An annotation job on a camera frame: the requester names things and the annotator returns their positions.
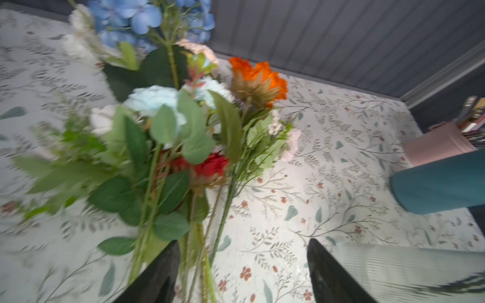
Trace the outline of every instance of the teal object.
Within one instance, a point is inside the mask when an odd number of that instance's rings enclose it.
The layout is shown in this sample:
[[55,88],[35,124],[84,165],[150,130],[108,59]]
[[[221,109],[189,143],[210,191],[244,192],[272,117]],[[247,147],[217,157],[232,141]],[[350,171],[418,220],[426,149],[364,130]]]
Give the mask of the teal object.
[[485,204],[485,149],[397,172],[391,178],[396,200],[424,215]]

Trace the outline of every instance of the pink cup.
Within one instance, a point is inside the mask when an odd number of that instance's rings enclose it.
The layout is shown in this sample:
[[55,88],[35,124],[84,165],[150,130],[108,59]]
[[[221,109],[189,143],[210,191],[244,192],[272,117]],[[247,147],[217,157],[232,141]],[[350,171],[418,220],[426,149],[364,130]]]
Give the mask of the pink cup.
[[455,123],[449,122],[404,143],[403,150],[409,162],[419,166],[477,149],[462,135]]

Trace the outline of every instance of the artificial flower bouquet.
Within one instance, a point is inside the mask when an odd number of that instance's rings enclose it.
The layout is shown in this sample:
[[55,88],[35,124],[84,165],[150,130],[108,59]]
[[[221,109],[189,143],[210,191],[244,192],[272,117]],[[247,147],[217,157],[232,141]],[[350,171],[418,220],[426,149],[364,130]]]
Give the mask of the artificial flower bouquet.
[[[185,39],[208,39],[210,0],[88,3],[89,9],[78,5],[71,15],[76,34],[66,43],[82,41],[81,52],[89,54],[74,54],[103,62],[98,66],[120,104],[71,111],[64,129],[37,129],[52,157],[13,161],[35,178],[28,194],[48,198],[19,205],[18,212],[25,221],[83,200],[93,211],[115,213],[136,226],[137,237],[112,237],[98,245],[110,255],[133,254],[128,283],[178,240],[184,300],[191,302],[201,277],[202,302],[215,303],[210,269],[232,199],[297,150],[300,131],[273,108],[286,99],[286,81],[268,63],[252,67],[240,58],[230,60],[230,89],[213,78],[218,64],[213,52]],[[210,210],[206,189],[214,187],[219,194],[212,213],[219,210],[223,187],[227,196],[209,256],[207,234],[215,216],[206,232],[202,222]]]

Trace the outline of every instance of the gray wall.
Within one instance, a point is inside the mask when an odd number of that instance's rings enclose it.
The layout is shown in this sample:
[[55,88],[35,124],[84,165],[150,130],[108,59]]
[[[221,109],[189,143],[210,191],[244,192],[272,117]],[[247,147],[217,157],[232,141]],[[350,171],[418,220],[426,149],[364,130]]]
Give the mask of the gray wall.
[[[67,15],[66,0],[10,0]],[[485,0],[212,0],[218,53],[401,97],[485,40]]]

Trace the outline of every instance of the leaf pattern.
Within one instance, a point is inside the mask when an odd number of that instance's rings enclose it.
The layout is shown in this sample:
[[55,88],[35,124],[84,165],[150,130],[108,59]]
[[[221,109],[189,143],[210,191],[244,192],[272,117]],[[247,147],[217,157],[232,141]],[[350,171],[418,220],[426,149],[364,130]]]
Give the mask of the leaf pattern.
[[[15,203],[48,197],[25,195],[32,180],[10,158],[49,146],[47,138],[32,140],[29,127],[37,122],[31,116],[48,132],[70,111],[116,101],[99,70],[62,54],[58,38],[70,33],[65,23],[1,10],[0,24],[2,47],[19,49],[0,56],[0,264],[9,264],[0,267],[1,299],[86,303],[101,296],[100,302],[113,302],[126,286],[130,255],[108,262],[96,246],[131,235],[133,227],[82,201],[53,217],[17,224],[21,216]],[[228,66],[221,60],[227,80]],[[212,271],[217,285],[222,282],[217,289],[221,301],[313,302],[305,258],[311,238],[327,247],[361,242],[485,250],[485,238],[468,210],[420,216],[392,197],[389,177],[409,167],[401,142],[420,135],[405,106],[281,76],[288,81],[288,100],[277,106],[302,131],[298,152],[291,162],[278,161],[233,200]],[[207,191],[211,215],[219,218],[216,195],[217,189]]]

